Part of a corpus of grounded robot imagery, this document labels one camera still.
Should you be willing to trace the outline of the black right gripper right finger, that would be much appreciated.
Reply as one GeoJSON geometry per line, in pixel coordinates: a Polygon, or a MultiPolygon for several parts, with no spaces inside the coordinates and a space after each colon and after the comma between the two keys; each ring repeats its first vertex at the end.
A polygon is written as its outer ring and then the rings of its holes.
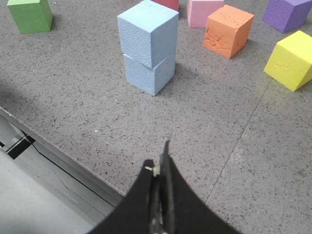
{"type": "Polygon", "coordinates": [[[168,234],[237,234],[194,193],[169,155],[169,140],[160,156],[163,229],[168,234]]]}

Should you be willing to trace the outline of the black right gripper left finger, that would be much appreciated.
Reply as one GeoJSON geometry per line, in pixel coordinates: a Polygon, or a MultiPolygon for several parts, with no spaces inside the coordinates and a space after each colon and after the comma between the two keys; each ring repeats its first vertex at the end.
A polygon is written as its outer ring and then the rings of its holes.
{"type": "Polygon", "coordinates": [[[147,234],[149,232],[149,196],[154,162],[143,162],[130,191],[117,207],[93,228],[91,234],[147,234]]]}

